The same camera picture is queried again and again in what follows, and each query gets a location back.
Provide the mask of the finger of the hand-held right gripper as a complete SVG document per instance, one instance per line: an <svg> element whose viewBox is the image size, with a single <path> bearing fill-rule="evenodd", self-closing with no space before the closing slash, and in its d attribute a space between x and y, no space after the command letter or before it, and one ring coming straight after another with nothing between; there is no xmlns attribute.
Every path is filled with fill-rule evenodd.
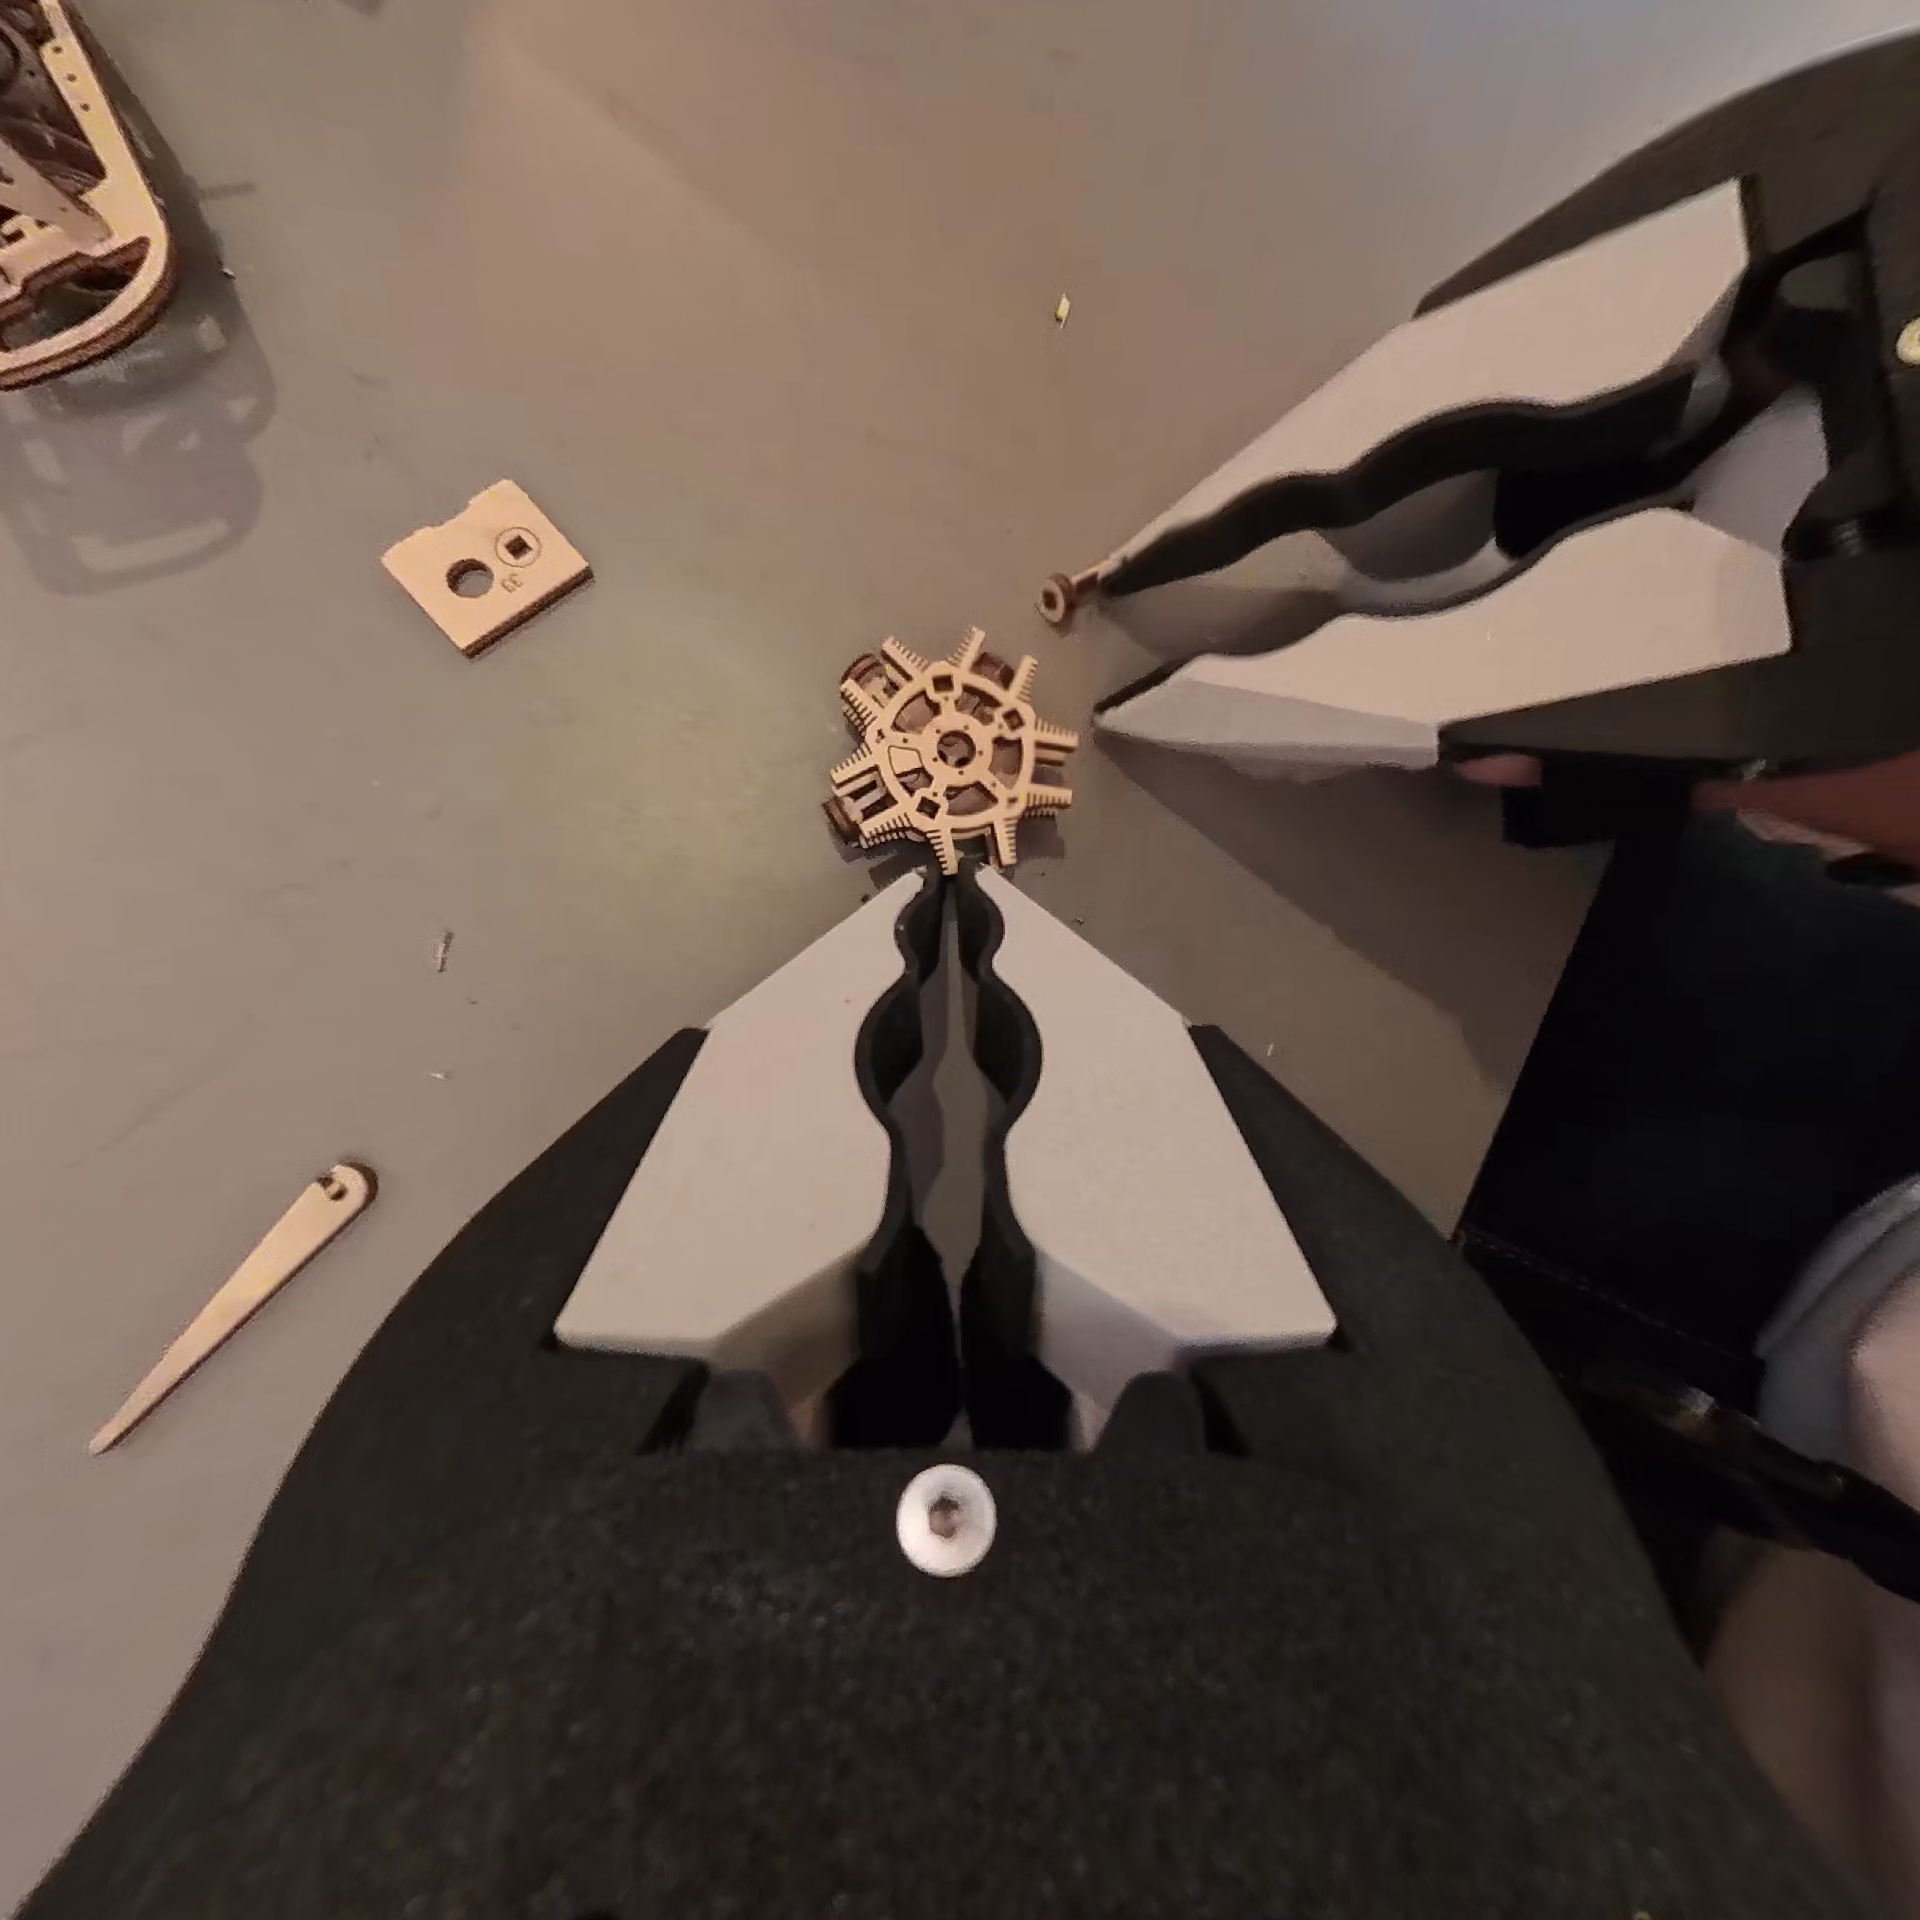
<svg viewBox="0 0 1920 1920"><path fill-rule="evenodd" d="M1790 652L1784 563L1644 511L1431 612L1348 612L1261 657L1197 657L1096 733L1261 773L1428 770L1456 722Z"/></svg>
<svg viewBox="0 0 1920 1920"><path fill-rule="evenodd" d="M1753 270L1744 181L1406 320L1096 566L1108 597L1341 537L1498 472L1675 442Z"/></svg>

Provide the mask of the pointed wooden stick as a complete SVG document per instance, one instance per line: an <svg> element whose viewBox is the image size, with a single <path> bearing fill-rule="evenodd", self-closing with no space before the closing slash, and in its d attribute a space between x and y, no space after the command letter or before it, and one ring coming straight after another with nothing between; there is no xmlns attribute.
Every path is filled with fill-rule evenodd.
<svg viewBox="0 0 1920 1920"><path fill-rule="evenodd" d="M262 1236L238 1268L214 1290L124 1404L92 1435L89 1455L106 1455L140 1428L193 1371L205 1364L258 1311L309 1268L358 1215L374 1208L380 1180L362 1162L326 1165Z"/></svg>

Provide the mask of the person's right hand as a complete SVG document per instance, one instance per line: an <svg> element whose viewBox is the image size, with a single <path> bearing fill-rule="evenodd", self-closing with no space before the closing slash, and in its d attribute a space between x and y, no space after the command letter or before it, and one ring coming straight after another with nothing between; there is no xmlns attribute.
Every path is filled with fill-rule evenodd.
<svg viewBox="0 0 1920 1920"><path fill-rule="evenodd" d="M1916 755L1720 778L1605 755L1489 755L1452 770L1502 790L1502 835L1524 849L1611 845L1724 813L1807 835L1847 868L1916 880Z"/></svg>

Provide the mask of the wooden radial engine model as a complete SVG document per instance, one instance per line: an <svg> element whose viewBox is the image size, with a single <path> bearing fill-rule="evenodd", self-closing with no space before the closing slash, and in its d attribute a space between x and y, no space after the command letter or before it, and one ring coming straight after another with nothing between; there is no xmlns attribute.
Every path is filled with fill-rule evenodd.
<svg viewBox="0 0 1920 1920"><path fill-rule="evenodd" d="M996 657L971 627L931 661L898 637L841 682L850 759L829 770L824 813L856 852L921 845L940 876L963 858L1016 868L1021 831L1076 806L1082 737L1035 709L1035 657Z"/></svg>

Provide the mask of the person's dark jeans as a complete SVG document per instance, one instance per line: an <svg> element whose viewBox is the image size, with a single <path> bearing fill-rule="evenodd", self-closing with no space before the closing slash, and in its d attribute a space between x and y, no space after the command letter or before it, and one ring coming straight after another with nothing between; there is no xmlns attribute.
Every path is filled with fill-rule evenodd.
<svg viewBox="0 0 1920 1920"><path fill-rule="evenodd" d="M1596 1445L1679 1615L1709 1537L1916 1601L1916 1508L1760 1428L1760 1336L1814 1255L1916 1182L1916 905L1802 845L1622 845L1459 1249Z"/></svg>

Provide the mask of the grey desk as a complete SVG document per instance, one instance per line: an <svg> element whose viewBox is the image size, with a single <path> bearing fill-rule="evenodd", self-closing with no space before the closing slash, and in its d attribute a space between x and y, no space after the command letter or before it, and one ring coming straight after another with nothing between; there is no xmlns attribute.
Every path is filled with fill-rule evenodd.
<svg viewBox="0 0 1920 1920"><path fill-rule="evenodd" d="M1035 614L1428 288L1916 4L80 4L174 156L139 350L4 399L4 1916L403 1290L870 892L836 679L1047 719L1317 547ZM1069 328L1051 324L1070 297ZM592 583L461 657L499 479ZM106 1455L326 1165L380 1194Z"/></svg>

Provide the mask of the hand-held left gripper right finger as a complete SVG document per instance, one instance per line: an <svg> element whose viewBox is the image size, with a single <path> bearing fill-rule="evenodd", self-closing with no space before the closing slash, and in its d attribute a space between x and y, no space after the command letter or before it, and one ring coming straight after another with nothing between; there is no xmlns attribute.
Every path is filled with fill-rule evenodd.
<svg viewBox="0 0 1920 1920"><path fill-rule="evenodd" d="M1337 1331L1201 1033L994 868L955 886L996 1094L963 1299L1070 1395Z"/></svg>

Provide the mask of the square wooden plate with holes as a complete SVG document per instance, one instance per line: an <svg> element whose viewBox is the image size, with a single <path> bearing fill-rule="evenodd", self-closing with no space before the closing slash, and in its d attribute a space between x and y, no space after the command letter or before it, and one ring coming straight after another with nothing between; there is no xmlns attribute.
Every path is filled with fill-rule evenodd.
<svg viewBox="0 0 1920 1920"><path fill-rule="evenodd" d="M592 583L592 563L513 479L400 540L380 563L467 661Z"/></svg>

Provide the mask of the wooden biplane model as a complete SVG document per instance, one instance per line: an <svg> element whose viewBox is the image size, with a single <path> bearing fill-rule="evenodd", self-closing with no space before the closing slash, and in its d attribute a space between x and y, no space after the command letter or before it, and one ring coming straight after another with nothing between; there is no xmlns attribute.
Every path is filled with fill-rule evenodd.
<svg viewBox="0 0 1920 1920"><path fill-rule="evenodd" d="M4 4L4 393L145 337L181 253L158 140L72 4Z"/></svg>

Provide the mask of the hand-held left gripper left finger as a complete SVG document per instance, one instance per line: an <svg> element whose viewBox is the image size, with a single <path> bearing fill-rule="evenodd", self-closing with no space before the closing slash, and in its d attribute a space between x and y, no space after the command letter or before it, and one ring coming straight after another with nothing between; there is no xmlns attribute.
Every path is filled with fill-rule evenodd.
<svg viewBox="0 0 1920 1920"><path fill-rule="evenodd" d="M694 1039L566 1348L758 1371L829 1435L948 1432L948 1280L892 1115L944 905L940 876L884 886Z"/></svg>

